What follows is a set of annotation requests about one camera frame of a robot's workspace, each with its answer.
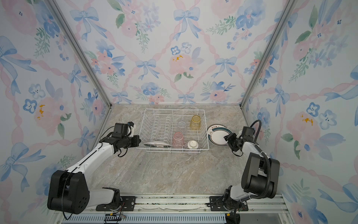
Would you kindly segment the plate with red pattern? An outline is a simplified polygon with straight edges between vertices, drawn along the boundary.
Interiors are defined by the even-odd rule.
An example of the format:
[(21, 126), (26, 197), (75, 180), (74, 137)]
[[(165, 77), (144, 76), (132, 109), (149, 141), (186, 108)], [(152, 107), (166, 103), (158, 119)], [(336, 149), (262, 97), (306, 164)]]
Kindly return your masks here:
[(163, 141), (151, 141), (144, 143), (144, 146), (146, 147), (155, 147), (155, 148), (171, 148), (172, 146), (168, 143), (165, 143)]
[(207, 129), (208, 140), (219, 147), (227, 146), (228, 143), (224, 139), (225, 136), (232, 134), (233, 132), (227, 127), (220, 124), (213, 124)]

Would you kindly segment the white wire dish rack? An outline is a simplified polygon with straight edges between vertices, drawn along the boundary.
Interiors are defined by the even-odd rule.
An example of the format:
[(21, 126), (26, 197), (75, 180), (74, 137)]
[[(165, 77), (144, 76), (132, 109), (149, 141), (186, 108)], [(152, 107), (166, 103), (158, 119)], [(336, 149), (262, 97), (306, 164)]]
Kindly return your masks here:
[[(198, 115), (201, 118), (201, 127), (199, 131), (190, 129), (190, 121), (194, 115)], [(172, 140), (173, 135), (177, 132), (179, 121), (186, 122), (187, 131), (184, 133), (185, 143), (183, 148), (174, 148), (172, 146)], [(194, 155), (209, 150), (206, 113), (204, 110), (145, 109), (139, 135), (141, 138), (139, 149), (146, 150), (147, 152), (188, 153)], [(199, 148), (197, 150), (190, 150), (187, 148), (187, 143), (190, 140), (198, 142)], [(151, 141), (163, 141), (170, 144), (172, 147), (155, 148), (144, 146), (144, 143)]]

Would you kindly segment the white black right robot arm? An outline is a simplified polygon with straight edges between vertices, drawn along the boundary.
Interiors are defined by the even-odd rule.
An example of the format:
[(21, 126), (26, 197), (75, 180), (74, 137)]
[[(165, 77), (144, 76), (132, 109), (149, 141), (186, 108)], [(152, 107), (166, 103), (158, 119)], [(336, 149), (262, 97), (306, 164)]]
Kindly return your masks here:
[(241, 184), (230, 186), (223, 195), (226, 210), (238, 209), (250, 199), (274, 198), (277, 194), (280, 163), (270, 158), (256, 143), (255, 129), (244, 127), (240, 136), (231, 133), (224, 137), (232, 152), (248, 157)]

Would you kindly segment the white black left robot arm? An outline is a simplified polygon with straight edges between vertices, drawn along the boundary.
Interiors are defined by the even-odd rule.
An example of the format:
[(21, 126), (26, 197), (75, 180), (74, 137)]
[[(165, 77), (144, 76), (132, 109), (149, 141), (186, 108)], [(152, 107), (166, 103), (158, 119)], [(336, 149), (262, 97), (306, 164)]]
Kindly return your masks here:
[(66, 170), (54, 172), (50, 179), (47, 208), (76, 215), (92, 206), (111, 211), (121, 209), (124, 203), (119, 189), (90, 190), (88, 179), (114, 154), (123, 157), (129, 148), (139, 146), (141, 140), (139, 135), (134, 134), (135, 127), (133, 122), (116, 123), (114, 130), (104, 136), (83, 159)]

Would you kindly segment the small white bowl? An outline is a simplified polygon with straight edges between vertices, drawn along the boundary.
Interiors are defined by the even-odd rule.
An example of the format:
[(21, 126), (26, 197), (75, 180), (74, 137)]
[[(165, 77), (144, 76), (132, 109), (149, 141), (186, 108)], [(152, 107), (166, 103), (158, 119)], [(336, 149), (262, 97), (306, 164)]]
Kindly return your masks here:
[(195, 140), (190, 140), (187, 143), (187, 148), (190, 149), (190, 150), (197, 150), (199, 148), (199, 144)]

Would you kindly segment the yellow plastic cup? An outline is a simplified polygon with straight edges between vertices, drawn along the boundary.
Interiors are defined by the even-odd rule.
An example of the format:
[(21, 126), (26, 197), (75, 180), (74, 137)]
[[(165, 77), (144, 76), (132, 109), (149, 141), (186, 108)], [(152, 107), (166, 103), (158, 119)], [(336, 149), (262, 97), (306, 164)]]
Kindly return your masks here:
[(201, 118), (198, 115), (194, 115), (190, 121), (190, 129), (194, 131), (199, 131), (200, 127), (201, 127)]

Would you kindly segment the clear plastic cup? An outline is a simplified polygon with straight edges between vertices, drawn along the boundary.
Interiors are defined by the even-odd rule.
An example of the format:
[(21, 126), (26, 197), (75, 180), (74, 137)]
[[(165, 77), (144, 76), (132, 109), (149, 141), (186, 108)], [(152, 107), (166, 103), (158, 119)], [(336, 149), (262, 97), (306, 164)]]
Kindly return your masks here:
[(177, 132), (181, 132), (182, 134), (186, 133), (187, 127), (185, 121), (179, 121), (177, 125)]

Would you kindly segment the pink plastic cup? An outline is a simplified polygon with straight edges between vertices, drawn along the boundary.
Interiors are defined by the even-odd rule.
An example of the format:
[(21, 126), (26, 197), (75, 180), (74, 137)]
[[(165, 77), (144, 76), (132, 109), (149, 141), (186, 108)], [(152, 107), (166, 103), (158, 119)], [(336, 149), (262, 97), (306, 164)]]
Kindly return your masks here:
[(174, 135), (173, 135), (173, 140), (172, 140), (172, 146), (174, 148), (183, 148), (184, 147), (184, 143), (185, 143), (185, 140), (184, 140), (184, 135), (182, 132), (176, 132)]

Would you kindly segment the grey vent grille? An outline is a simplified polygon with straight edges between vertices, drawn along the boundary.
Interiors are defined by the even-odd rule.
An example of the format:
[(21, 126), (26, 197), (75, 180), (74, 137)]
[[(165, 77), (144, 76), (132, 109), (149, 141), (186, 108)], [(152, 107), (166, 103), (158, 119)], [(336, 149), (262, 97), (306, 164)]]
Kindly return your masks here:
[(76, 215), (63, 224), (225, 224), (224, 214), (133, 213), (121, 216), (107, 214)]

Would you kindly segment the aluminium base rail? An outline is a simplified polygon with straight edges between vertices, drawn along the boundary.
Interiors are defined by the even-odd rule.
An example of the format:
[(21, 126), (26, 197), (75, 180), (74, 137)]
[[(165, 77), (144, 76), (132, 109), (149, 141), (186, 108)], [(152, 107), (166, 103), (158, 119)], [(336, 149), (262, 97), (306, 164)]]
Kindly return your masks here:
[[(236, 213), (227, 211), (221, 203), (221, 196), (200, 194), (124, 194), (123, 209), (111, 213), (110, 211), (96, 211), (96, 207), (86, 208), (80, 215), (107, 214), (121, 216), (133, 213), (165, 213), (165, 214), (224, 214), (226, 224), (292, 224), (288, 207), (281, 195), (273, 199), (251, 199), (245, 202)], [(76, 215), (56, 211), (49, 223), (63, 224)]]

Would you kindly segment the aluminium frame post right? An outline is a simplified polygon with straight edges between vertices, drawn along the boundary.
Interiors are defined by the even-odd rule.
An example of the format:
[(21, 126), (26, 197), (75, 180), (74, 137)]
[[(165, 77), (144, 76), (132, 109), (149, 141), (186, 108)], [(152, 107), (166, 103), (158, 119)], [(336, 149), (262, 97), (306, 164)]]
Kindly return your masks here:
[(248, 88), (244, 94), (244, 97), (241, 101), (240, 108), (242, 110), (244, 109), (245, 105), (249, 101), (249, 98), (250, 98), (251, 92), (254, 89), (255, 83), (259, 79), (261, 72), (264, 69), (264, 66), (268, 62), (268, 60), (271, 56), (271, 53), (273, 52), (274, 48), (276, 47), (278, 38), (280, 37), (281, 33), (283, 32), (284, 26), (287, 24), (289, 17), (292, 14), (292, 10), (293, 10), (295, 4), (296, 4), (295, 0), (289, 0), (289, 1), (287, 1), (286, 6), (283, 8), (282, 14), (279, 17), (279, 21), (272, 33), (270, 40), (268, 41), (268, 44), (267, 44), (265, 50), (263, 51), (263, 57), (262, 57), (260, 63), (258, 64), (258, 67), (255, 70), (255, 73), (253, 74), (253, 77), (252, 77), (252, 79), (248, 85)]

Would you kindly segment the aluminium frame post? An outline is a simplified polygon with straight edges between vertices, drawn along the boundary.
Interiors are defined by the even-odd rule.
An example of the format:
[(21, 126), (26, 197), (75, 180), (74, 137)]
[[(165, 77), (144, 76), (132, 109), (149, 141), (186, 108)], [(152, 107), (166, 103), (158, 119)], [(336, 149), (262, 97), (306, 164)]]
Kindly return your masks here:
[(268, 44), (267, 44), (265, 50), (263, 51), (263, 57), (262, 57), (260, 63), (258, 64), (258, 67), (255, 70), (255, 73), (253, 74), (253, 77), (252, 77), (252, 79), (248, 85), (248, 88), (244, 94), (244, 97), (241, 101), (240, 108), (242, 110), (244, 109), (245, 105), (249, 101), (249, 98), (250, 98), (251, 92), (254, 89), (255, 83), (259, 79), (261, 72), (264, 69), (264, 66), (268, 62), (268, 60), (271, 56), (271, 53), (273, 52), (274, 48), (276, 47), (278, 38), (280, 37), (281, 33), (283, 32), (284, 26), (287, 24), (289, 17), (292, 14), (292, 10), (293, 10), (295, 4), (296, 4), (295, 0), (289, 0), (289, 1), (287, 1), (286, 6), (283, 8), (282, 14), (279, 17), (279, 21), (272, 33), (270, 40), (268, 41)]
[(108, 98), (107, 94), (105, 93), (103, 87), (101, 86), (101, 84), (99, 82), (99, 79), (97, 78), (97, 76), (93, 72), (93, 70), (92, 70), (92, 68), (90, 66), (90, 63), (89, 63), (89, 61), (87, 60), (87, 58), (85, 56), (85, 53), (84, 53), (83, 49), (81, 48), (78, 40), (75, 37), (74, 32), (70, 28), (67, 20), (65, 19), (62, 11), (60, 10), (59, 5), (57, 4), (56, 1), (45, 1), (45, 4), (47, 5), (47, 7), (49, 8), (50, 12), (55, 17), (56, 21), (59, 23), (60, 28), (63, 29), (65, 35), (69, 39), (70, 45), (73, 48), (73, 50), (75, 52), (75, 55), (78, 57), (79, 61), (81, 62), (81, 64), (85, 68), (90, 80), (93, 82), (93, 85), (96, 87), (99, 95), (102, 97), (102, 99), (104, 100), (105, 104), (109, 108), (111, 108), (112, 103), (109, 101), (109, 98)]

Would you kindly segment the aluminium frame post left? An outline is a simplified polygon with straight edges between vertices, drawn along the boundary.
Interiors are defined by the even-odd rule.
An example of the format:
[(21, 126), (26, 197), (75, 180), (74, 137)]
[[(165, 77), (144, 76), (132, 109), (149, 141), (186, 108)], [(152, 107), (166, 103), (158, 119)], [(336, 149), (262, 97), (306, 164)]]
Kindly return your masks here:
[(105, 93), (103, 87), (101, 86), (101, 84), (99, 82), (99, 79), (97, 78), (97, 76), (93, 72), (93, 70), (92, 70), (92, 68), (90, 66), (90, 63), (89, 63), (89, 61), (87, 60), (87, 58), (85, 56), (85, 53), (84, 53), (83, 49), (81, 48), (78, 40), (75, 37), (74, 32), (70, 28), (67, 20), (65, 19), (62, 11), (60, 10), (59, 5), (57, 4), (56, 1), (45, 1), (45, 4), (47, 5), (47, 7), (49, 8), (50, 12), (55, 17), (56, 21), (59, 23), (60, 28), (63, 29), (65, 35), (69, 39), (70, 45), (73, 48), (73, 50), (75, 52), (75, 55), (78, 57), (79, 61), (81, 62), (81, 64), (85, 68), (90, 80), (93, 82), (93, 85), (96, 87), (99, 95), (102, 97), (102, 99), (104, 100), (105, 104), (109, 108), (111, 108), (112, 103), (109, 101), (109, 98), (108, 98), (107, 94)]

